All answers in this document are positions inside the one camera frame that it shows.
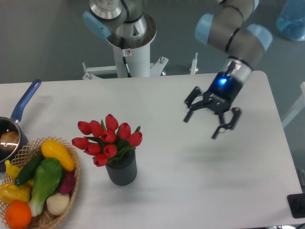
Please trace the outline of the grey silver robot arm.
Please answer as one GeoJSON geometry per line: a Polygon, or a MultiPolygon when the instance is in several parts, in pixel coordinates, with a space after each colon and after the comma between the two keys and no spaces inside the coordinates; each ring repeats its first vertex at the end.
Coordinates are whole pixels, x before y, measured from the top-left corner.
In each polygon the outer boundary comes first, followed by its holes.
{"type": "MultiPolygon", "coordinates": [[[[272,42],[270,31],[261,25],[251,24],[242,29],[258,3],[256,0],[221,0],[221,12],[203,15],[195,28],[198,41],[228,54],[209,88],[202,92],[195,87],[184,101],[189,110],[185,122],[194,111],[203,108],[219,117],[213,139],[221,130],[235,128],[241,109],[232,107],[232,103],[272,42]]],[[[156,25],[143,11],[142,1],[92,0],[82,19],[95,36],[112,46],[118,77],[161,74],[165,61],[150,63],[150,44],[156,36],[156,25]]]]}

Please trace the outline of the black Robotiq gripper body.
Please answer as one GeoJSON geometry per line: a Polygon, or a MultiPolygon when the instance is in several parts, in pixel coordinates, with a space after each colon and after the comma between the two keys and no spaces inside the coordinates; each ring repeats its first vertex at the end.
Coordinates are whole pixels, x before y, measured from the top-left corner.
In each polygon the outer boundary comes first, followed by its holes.
{"type": "Polygon", "coordinates": [[[243,84],[234,75],[219,72],[203,94],[203,100],[208,101],[206,108],[217,115],[227,112],[242,86],[243,84]]]}

